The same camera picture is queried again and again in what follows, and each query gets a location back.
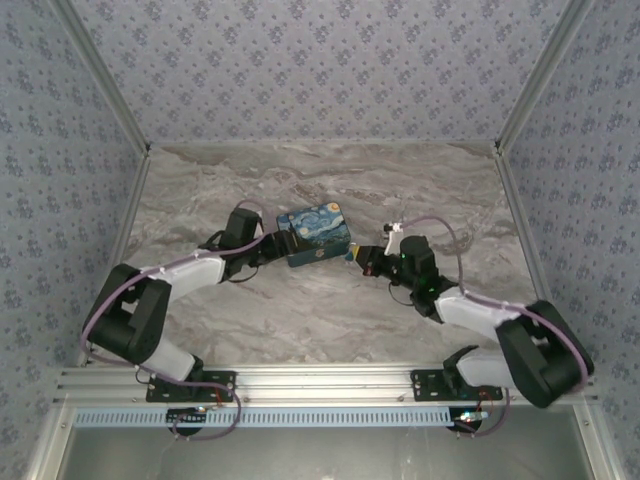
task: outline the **box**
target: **box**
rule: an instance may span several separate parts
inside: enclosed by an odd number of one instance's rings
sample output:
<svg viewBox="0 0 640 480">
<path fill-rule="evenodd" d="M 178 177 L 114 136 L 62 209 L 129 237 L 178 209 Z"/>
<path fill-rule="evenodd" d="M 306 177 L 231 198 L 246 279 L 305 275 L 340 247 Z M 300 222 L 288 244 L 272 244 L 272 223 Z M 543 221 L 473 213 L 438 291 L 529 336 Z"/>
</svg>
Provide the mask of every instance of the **box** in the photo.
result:
<svg viewBox="0 0 640 480">
<path fill-rule="evenodd" d="M 278 228 L 293 236 L 294 253 L 287 256 L 290 267 L 346 255 L 351 234 L 340 206 L 327 203 L 277 217 Z"/>
</svg>

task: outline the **gray marble tabletop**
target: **gray marble tabletop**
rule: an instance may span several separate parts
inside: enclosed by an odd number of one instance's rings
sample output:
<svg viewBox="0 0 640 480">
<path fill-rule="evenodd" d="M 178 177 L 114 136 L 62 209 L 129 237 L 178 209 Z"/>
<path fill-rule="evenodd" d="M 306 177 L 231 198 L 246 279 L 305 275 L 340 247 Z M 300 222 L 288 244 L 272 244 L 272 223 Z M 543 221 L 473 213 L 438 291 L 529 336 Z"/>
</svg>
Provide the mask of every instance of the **gray marble tabletop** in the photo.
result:
<svg viewBox="0 0 640 480">
<path fill-rule="evenodd" d="M 246 197 L 260 199 L 271 215 L 337 202 L 360 244 L 382 244 L 386 222 L 438 214 L 460 239 L 472 290 L 534 298 L 491 150 L 477 145 L 156 147 L 125 261 L 149 266 L 191 253 Z M 424 223 L 412 233 L 427 236 L 441 272 L 455 278 L 446 230 Z M 204 288 L 172 303 L 165 333 L 206 364 L 429 363 L 468 344 L 491 344 L 395 303 L 387 283 L 363 277 L 342 258 L 295 269 L 281 260 L 247 283 Z M 403 289 L 394 293 L 408 300 Z"/>
</svg>

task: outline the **wall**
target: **wall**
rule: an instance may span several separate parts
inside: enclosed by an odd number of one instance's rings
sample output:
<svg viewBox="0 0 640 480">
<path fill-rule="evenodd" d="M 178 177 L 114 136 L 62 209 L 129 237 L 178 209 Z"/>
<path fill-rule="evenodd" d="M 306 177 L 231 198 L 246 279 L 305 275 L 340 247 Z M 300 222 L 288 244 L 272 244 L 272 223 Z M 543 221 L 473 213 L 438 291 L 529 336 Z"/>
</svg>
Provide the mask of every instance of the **wall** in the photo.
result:
<svg viewBox="0 0 640 480">
<path fill-rule="evenodd" d="M 45 0 L 0 2 L 0 478 L 24 472 L 77 359 L 136 169 Z"/>
<path fill-rule="evenodd" d="M 74 2 L 151 142 L 493 139 L 565 0 Z"/>
<path fill-rule="evenodd" d="M 509 154 L 553 297 L 640 478 L 640 4 L 597 2 Z"/>
</svg>

